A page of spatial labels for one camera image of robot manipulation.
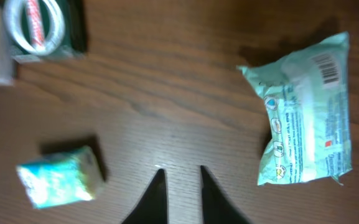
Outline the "green tissue pack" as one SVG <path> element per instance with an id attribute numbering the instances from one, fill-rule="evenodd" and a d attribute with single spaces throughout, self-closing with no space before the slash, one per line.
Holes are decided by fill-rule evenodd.
<path id="1" fill-rule="evenodd" d="M 35 209 L 94 200 L 105 182 L 89 146 L 20 164 L 16 172 Z"/>

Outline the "mint green snack pouch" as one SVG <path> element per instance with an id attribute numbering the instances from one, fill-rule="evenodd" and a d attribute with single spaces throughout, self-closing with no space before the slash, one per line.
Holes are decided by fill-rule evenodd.
<path id="1" fill-rule="evenodd" d="M 273 63 L 239 66 L 269 118 L 259 185 L 338 180 L 351 171 L 349 49 L 350 36 L 341 32 Z"/>

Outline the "round green white item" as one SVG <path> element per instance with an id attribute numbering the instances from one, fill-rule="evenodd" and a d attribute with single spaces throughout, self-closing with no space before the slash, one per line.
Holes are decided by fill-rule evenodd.
<path id="1" fill-rule="evenodd" d="M 18 63 L 79 58 L 88 50 L 82 0 L 5 0 L 3 17 Z"/>

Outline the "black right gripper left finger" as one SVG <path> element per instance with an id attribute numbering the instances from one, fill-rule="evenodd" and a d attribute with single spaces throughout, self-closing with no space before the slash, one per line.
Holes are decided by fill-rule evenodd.
<path id="1" fill-rule="evenodd" d="M 159 169 L 122 224 L 168 224 L 166 173 Z"/>

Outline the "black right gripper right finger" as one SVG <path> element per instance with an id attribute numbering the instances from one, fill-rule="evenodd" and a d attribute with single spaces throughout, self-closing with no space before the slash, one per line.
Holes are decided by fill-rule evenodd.
<path id="1" fill-rule="evenodd" d="M 200 166 L 202 215 L 204 224 L 250 224 L 221 190 L 207 166 Z"/>

